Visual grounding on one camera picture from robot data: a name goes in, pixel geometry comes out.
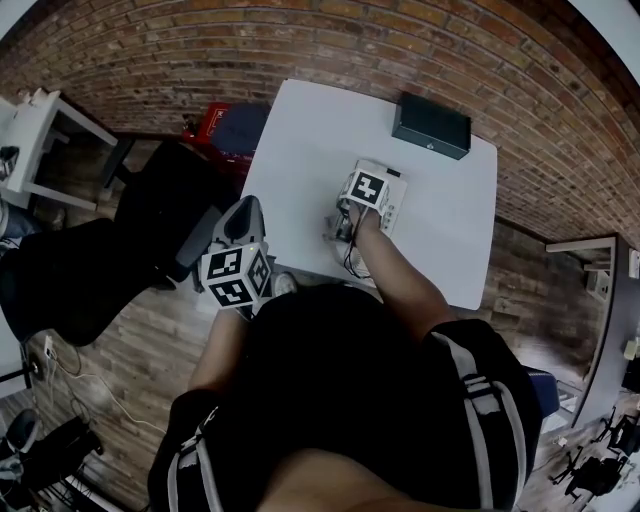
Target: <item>white table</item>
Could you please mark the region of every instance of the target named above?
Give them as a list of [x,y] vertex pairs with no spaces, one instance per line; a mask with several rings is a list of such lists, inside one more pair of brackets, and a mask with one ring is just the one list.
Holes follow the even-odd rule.
[[407,193],[392,239],[447,301],[478,309],[493,234],[497,150],[472,137],[461,160],[391,136],[396,106],[325,85],[286,80],[258,144],[243,195],[262,204],[269,253],[295,269],[358,281],[322,239],[340,187],[359,158],[401,172]]
[[0,146],[17,146],[20,154],[15,169],[0,184],[0,195],[9,203],[27,208],[31,194],[38,194],[63,203],[95,210],[96,204],[34,183],[40,158],[52,139],[67,141],[67,137],[51,128],[57,114],[63,114],[107,144],[115,146],[117,139],[96,123],[87,119],[60,99],[60,91],[36,95],[33,104],[21,103],[15,107],[13,119],[0,131]]

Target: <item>black chair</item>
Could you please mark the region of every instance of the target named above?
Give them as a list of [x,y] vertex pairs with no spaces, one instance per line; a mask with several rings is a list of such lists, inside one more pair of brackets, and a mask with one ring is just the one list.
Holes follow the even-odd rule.
[[565,496],[573,497],[575,503],[580,498],[574,491],[584,489],[594,496],[603,496],[615,489],[620,481],[620,472],[627,463],[627,458],[599,460],[589,457],[573,474],[573,478],[567,489]]
[[618,457],[625,454],[630,457],[640,450],[640,426],[638,419],[640,416],[629,416],[625,414],[611,431],[611,439],[607,448]]
[[211,242],[238,196],[208,162],[163,143],[129,173],[114,221],[98,219],[22,240],[0,259],[0,306],[21,343],[44,329],[67,342],[93,342],[148,287],[175,288]]

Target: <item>cable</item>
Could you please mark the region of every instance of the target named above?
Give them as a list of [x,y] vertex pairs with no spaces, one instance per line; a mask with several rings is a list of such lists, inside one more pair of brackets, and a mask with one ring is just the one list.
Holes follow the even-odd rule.
[[538,466],[537,468],[532,469],[532,470],[531,470],[531,473],[535,473],[536,471],[540,471],[542,468],[544,468],[544,467],[548,466],[548,465],[549,465],[549,463],[550,463],[553,459],[555,459],[558,455],[561,455],[561,454],[563,454],[563,453],[565,453],[565,450],[564,450],[564,448],[561,448],[559,451],[557,451],[557,452],[556,452],[556,453],[554,453],[551,457],[549,457],[549,458],[547,459],[547,461],[546,461],[544,464],[541,464],[541,465],[540,465],[540,466]]
[[80,352],[78,351],[78,347],[73,346],[73,349],[76,352],[76,359],[78,360],[78,369],[75,372],[71,372],[69,371],[67,368],[65,368],[64,366],[62,366],[62,364],[60,363],[60,361],[58,361],[58,354],[56,354],[56,362],[58,363],[58,365],[60,366],[60,368],[64,368],[64,370],[67,373],[72,374],[73,376],[77,377],[78,375],[80,375],[82,373],[82,359],[80,359]]
[[352,207],[356,207],[358,208],[358,212],[359,212],[359,216],[358,216],[358,222],[356,223],[356,226],[353,230],[353,233],[351,235],[351,240],[349,242],[349,247],[347,248],[346,252],[345,252],[345,256],[344,256],[344,260],[342,262],[342,266],[347,270],[347,272],[349,272],[349,274],[351,274],[354,277],[357,277],[358,279],[368,279],[371,276],[370,275],[360,275],[354,268],[353,268],[353,262],[351,261],[351,253],[353,252],[353,248],[355,246],[355,241],[356,241],[356,237],[358,236],[358,231],[360,230],[360,226],[364,220],[364,218],[366,217],[367,213],[369,212],[369,207],[365,206],[364,208],[364,212],[362,211],[362,209],[360,208],[360,205],[358,203],[352,203]]
[[122,410],[122,412],[125,413],[125,415],[127,416],[127,418],[129,418],[129,420],[131,420],[133,423],[138,423],[138,424],[141,424],[141,425],[147,425],[148,427],[151,427],[151,428],[153,428],[155,430],[158,430],[159,432],[162,432],[163,434],[167,433],[166,430],[163,430],[160,427],[156,427],[154,424],[149,423],[148,421],[137,420],[133,416],[131,416],[131,414],[129,414],[129,411],[127,411],[124,408],[124,406],[120,402],[118,402],[117,398],[113,394],[113,391],[111,391],[111,388],[109,387],[109,385],[106,383],[106,381],[100,375],[96,375],[95,373],[81,373],[79,375],[73,375],[72,373],[69,373],[67,370],[65,370],[62,366],[60,366],[60,369],[64,373],[66,373],[70,378],[72,378],[74,380],[88,378],[88,377],[93,377],[95,379],[98,379],[100,382],[102,382],[102,385],[109,392],[109,395],[111,396],[111,400],[113,400],[113,402]]

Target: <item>power cord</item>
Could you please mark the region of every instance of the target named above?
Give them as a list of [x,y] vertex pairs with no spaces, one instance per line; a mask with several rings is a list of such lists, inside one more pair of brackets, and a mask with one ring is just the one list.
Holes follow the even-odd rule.
[[[62,370],[64,372],[64,374],[73,379],[73,380],[78,380],[78,379],[85,379],[85,378],[94,378],[94,379],[98,379],[100,382],[102,382],[102,385],[105,387],[105,389],[107,390],[107,392],[109,393],[109,396],[111,398],[111,400],[113,400],[113,402],[122,410],[122,412],[124,412],[124,414],[127,416],[127,418],[129,418],[129,420],[133,423],[137,423],[140,425],[147,425],[148,427],[151,427],[159,432],[162,432],[163,434],[166,434],[167,431],[164,429],[161,429],[160,427],[155,426],[152,423],[149,423],[148,421],[144,421],[144,420],[137,420],[135,419],[133,416],[131,416],[131,414],[129,414],[129,411],[127,411],[124,406],[118,401],[118,399],[115,397],[115,395],[113,394],[113,391],[111,391],[111,388],[109,387],[109,385],[107,384],[107,382],[100,376],[100,375],[96,375],[95,373],[81,373],[82,370],[82,364],[81,364],[81,360],[80,360],[80,354],[78,353],[78,361],[80,362],[79,366],[78,366],[78,373],[74,374],[71,373],[70,371],[68,371],[67,369],[65,369],[58,361],[58,354],[56,353],[56,351],[53,348],[49,348],[49,356],[51,361],[53,361],[54,363],[54,367],[53,367],[53,373],[51,374],[51,378],[49,381],[49,386],[50,386],[50,391],[49,391],[49,401],[50,401],[50,405],[53,407],[53,376],[55,375],[55,370],[56,368],[60,367],[60,370]],[[82,404],[87,411],[89,410],[89,408],[86,406],[86,404],[84,404],[73,392],[73,390],[71,389],[71,386],[69,386],[69,389],[71,391],[71,394],[73,396],[72,402],[75,400],[78,403]]]
[[362,222],[363,222],[364,218],[366,217],[367,213],[369,212],[369,207],[365,206],[364,207],[364,211],[363,211],[360,208],[360,205],[358,203],[355,203],[355,202],[351,203],[350,208],[353,208],[353,207],[358,208],[358,212],[359,212],[358,222],[356,223],[356,226],[355,226],[355,228],[353,230],[353,233],[351,235],[351,240],[349,241],[349,247],[347,247],[347,250],[345,252],[344,261],[342,262],[342,266],[353,277],[357,277],[358,279],[368,279],[368,278],[371,277],[369,274],[360,275],[360,273],[358,273],[356,271],[356,269],[353,267],[353,261],[351,260],[351,253],[353,252],[353,248],[355,246],[356,237],[358,236],[358,231],[360,230],[360,226],[362,225]]

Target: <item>white side table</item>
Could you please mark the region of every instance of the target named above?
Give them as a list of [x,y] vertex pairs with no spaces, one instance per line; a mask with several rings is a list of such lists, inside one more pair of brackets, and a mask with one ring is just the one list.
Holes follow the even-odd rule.
[[111,146],[118,142],[107,131],[61,100],[60,91],[36,95],[32,104],[22,103],[16,107],[15,116],[0,132],[0,146],[20,148],[15,169],[9,178],[0,184],[0,195],[9,203],[21,208],[27,208],[31,194],[38,194],[80,208],[95,210],[97,205],[91,201],[34,183],[42,153],[47,150],[51,139],[67,141],[65,136],[51,128],[56,114],[65,115]]

